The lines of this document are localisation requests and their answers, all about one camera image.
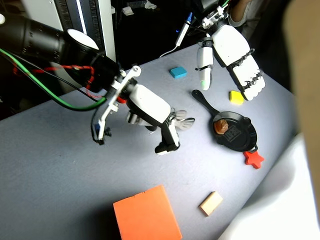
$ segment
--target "blue block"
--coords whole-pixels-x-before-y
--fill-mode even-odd
[[[185,77],[187,75],[187,71],[182,66],[179,66],[176,68],[172,68],[170,70],[170,74],[175,79],[179,79],[179,78]]]

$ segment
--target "gray table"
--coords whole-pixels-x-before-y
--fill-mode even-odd
[[[258,134],[262,168],[244,164],[242,153],[216,144],[209,132],[210,114],[191,96],[199,89],[197,46],[141,66],[139,83],[177,110],[195,117],[179,132],[181,147],[154,154],[161,136],[125,122],[122,106],[108,125],[107,146],[91,140],[92,112],[73,112],[53,101],[0,122],[0,239],[117,239],[112,203],[163,184],[184,240],[212,240],[228,226],[266,176],[297,130],[293,95],[265,76],[266,87],[253,101],[230,104],[236,90],[218,64],[213,84],[204,92],[220,111],[250,117]],[[173,79],[168,70],[182,66],[187,77]],[[90,100],[78,92],[64,99],[78,105]],[[210,217],[198,209],[212,191],[224,198]]]

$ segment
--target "cast iron pan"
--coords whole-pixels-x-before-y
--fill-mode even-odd
[[[199,90],[193,90],[192,96],[211,113],[210,129],[218,144],[238,152],[249,151],[253,153],[258,150],[256,145],[257,132],[251,124],[250,118],[232,111],[219,112],[207,102],[205,96]],[[229,125],[228,130],[223,135],[217,134],[214,129],[214,123],[221,119],[226,120]]]

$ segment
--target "orange cube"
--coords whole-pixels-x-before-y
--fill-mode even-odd
[[[122,240],[182,239],[163,185],[113,204]]]

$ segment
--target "red star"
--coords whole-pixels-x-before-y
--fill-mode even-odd
[[[261,168],[261,162],[265,160],[262,156],[258,154],[258,151],[254,153],[251,152],[244,152],[243,155],[245,156],[245,164],[252,165],[255,169]]]

